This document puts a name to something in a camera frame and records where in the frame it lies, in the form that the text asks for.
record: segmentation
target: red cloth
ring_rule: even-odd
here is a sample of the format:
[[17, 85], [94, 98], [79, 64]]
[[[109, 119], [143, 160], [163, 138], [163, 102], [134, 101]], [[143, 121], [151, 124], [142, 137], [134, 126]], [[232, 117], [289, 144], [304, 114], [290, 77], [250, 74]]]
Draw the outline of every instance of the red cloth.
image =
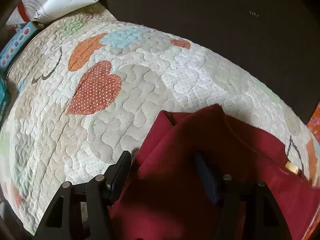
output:
[[219, 105], [193, 114], [161, 111], [110, 208], [118, 240], [212, 239], [220, 208], [207, 198], [194, 152], [236, 180], [262, 179], [272, 191], [293, 240], [301, 240], [320, 204], [320, 190], [284, 166], [273, 135], [225, 115]]

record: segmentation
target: metal screw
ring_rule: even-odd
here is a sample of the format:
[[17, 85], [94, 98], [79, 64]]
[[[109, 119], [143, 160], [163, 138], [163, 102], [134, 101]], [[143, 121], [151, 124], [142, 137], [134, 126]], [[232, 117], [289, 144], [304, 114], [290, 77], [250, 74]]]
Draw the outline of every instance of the metal screw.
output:
[[264, 186], [266, 185], [266, 183], [265, 183], [264, 181], [262, 181], [262, 180], [259, 180], [259, 181], [258, 181], [258, 185], [259, 185], [260, 187], [264, 187]]
[[230, 181], [230, 180], [232, 180], [232, 176], [230, 174], [224, 174], [223, 179], [226, 181]]
[[67, 188], [70, 186], [70, 182], [69, 181], [65, 181], [64, 183], [62, 183], [62, 187], [63, 188]]
[[103, 175], [98, 175], [98, 176], [96, 176], [96, 181], [102, 181], [102, 180], [104, 180], [104, 176]]

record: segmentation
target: yellow tag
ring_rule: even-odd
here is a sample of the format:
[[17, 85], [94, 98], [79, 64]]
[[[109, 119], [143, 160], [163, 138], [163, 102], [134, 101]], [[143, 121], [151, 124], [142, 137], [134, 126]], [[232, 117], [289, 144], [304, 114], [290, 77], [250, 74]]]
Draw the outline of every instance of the yellow tag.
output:
[[296, 175], [298, 174], [299, 168], [298, 168], [296, 165], [294, 165], [293, 163], [287, 161], [285, 167], [286, 167], [289, 171], [293, 172], [294, 174], [296, 174]]

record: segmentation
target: white quilted bedspread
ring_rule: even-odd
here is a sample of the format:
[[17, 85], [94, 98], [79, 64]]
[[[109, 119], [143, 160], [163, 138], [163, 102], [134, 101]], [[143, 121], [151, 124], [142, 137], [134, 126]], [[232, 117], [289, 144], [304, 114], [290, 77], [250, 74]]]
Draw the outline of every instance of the white quilted bedspread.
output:
[[[85, 41], [95, 36], [96, 47], [86, 47]], [[78, 44], [84, 47], [75, 50]], [[72, 60], [76, 63], [70, 67]], [[115, 77], [110, 80], [120, 80], [121, 89], [93, 114], [83, 114], [84, 106], [77, 114], [67, 113], [72, 98], [82, 103], [75, 95], [81, 77], [102, 61], [108, 61]], [[163, 109], [192, 112], [219, 103], [226, 114], [281, 140], [307, 178], [306, 144], [313, 140], [320, 153], [293, 111], [248, 72], [191, 41], [118, 22], [100, 4], [38, 34], [10, 69], [7, 82], [12, 104], [1, 129], [0, 182], [33, 234], [62, 182], [87, 182], [123, 150], [137, 149]]]

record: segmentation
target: quilted blanket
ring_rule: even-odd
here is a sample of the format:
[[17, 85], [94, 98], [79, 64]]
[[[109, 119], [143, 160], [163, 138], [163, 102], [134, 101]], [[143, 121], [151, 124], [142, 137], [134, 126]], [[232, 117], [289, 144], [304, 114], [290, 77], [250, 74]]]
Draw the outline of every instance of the quilted blanket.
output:
[[281, 140], [290, 161], [319, 186], [318, 142], [263, 83], [192, 41], [119, 22], [99, 3], [39, 33], [7, 85], [0, 182], [33, 234], [62, 182], [87, 182], [122, 151], [134, 153], [161, 110], [219, 103]]

